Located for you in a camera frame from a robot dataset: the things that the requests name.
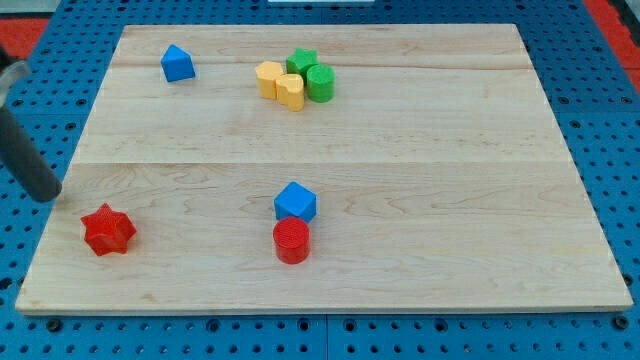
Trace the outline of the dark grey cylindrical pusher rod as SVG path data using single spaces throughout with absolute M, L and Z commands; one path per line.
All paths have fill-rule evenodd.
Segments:
M 4 106 L 1 107 L 1 160 L 34 201 L 49 202 L 60 194 L 59 178 Z

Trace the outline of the silver pusher mount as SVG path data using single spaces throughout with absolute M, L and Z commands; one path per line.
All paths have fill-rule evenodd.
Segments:
M 5 105 L 9 91 L 14 84 L 30 73 L 31 68 L 26 60 L 18 60 L 17 58 L 9 56 L 4 47 L 1 47 L 1 106 Z

